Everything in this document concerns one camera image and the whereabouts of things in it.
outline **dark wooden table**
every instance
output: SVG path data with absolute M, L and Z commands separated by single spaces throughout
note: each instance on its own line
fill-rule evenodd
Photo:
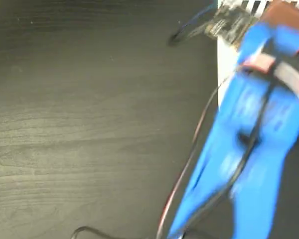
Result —
M 207 4 L 0 0 L 0 239 L 154 234 L 217 84 L 215 42 L 165 43 Z M 228 235 L 230 210 L 201 230 Z M 272 238 L 299 239 L 299 143 Z

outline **black cable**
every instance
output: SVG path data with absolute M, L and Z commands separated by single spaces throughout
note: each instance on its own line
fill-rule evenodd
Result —
M 98 230 L 98 229 L 92 228 L 92 227 L 88 227 L 88 226 L 84 226 L 84 227 L 80 227 L 80 228 L 76 229 L 73 232 L 71 239 L 76 239 L 80 232 L 90 232 L 90 233 L 98 235 L 99 237 L 104 238 L 104 239 L 126 239 L 126 238 L 119 238 L 119 237 L 111 236 L 107 233 L 102 232 L 101 230 Z

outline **cable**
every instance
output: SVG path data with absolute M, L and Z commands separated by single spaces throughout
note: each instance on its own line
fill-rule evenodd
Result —
M 104 238 L 104 239 L 126 239 L 126 238 L 119 238 L 119 237 L 111 236 L 111 235 L 104 233 L 96 228 L 92 228 L 92 227 L 88 227 L 88 226 L 84 226 L 84 227 L 80 227 L 80 228 L 76 229 L 73 232 L 71 239 L 76 239 L 80 232 L 90 232 L 90 233 L 98 235 L 99 237 Z
M 201 10 L 199 13 L 197 13 L 194 17 L 192 17 L 188 22 L 186 22 L 183 26 L 181 26 L 176 33 L 174 33 L 169 39 L 168 39 L 168 45 L 169 46 L 176 46 L 178 43 L 181 41 L 190 39 L 200 33 L 202 33 L 205 30 L 205 26 L 207 25 L 208 22 L 194 28 L 192 31 L 190 31 L 188 34 L 185 36 L 182 36 L 181 34 L 184 32 L 185 28 L 188 27 L 189 25 L 192 25 L 197 22 L 197 20 L 206 14 L 207 12 L 217 8 L 217 1 L 214 1 L 214 3 L 210 4 L 203 10 Z

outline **wood grain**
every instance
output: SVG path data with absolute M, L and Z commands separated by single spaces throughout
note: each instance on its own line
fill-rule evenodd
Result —
M 203 5 L 0 1 L 0 239 L 155 231 L 217 84 L 214 43 L 166 47 Z

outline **brown cardboard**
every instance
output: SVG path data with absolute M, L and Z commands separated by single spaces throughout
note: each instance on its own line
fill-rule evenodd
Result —
M 287 25 L 299 30 L 299 9 L 288 2 L 273 0 L 260 17 L 271 25 Z

